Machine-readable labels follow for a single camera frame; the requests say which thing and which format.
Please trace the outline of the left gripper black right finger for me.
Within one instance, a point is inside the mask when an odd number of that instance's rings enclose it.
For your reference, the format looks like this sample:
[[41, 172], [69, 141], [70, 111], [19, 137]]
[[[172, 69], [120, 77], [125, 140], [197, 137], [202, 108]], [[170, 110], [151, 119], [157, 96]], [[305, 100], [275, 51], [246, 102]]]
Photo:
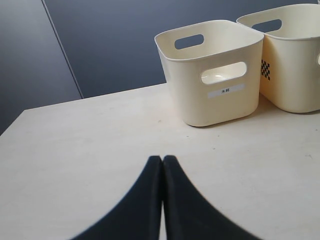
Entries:
[[258, 240], [212, 206], [190, 181], [178, 159], [163, 159], [164, 219], [168, 240]]

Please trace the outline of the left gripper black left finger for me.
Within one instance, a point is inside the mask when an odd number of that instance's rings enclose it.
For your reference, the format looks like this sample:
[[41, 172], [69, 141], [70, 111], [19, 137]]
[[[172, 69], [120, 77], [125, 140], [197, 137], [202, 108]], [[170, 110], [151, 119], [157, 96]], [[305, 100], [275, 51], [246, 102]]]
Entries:
[[158, 240], [164, 193], [163, 162], [150, 156], [130, 190], [74, 240]]

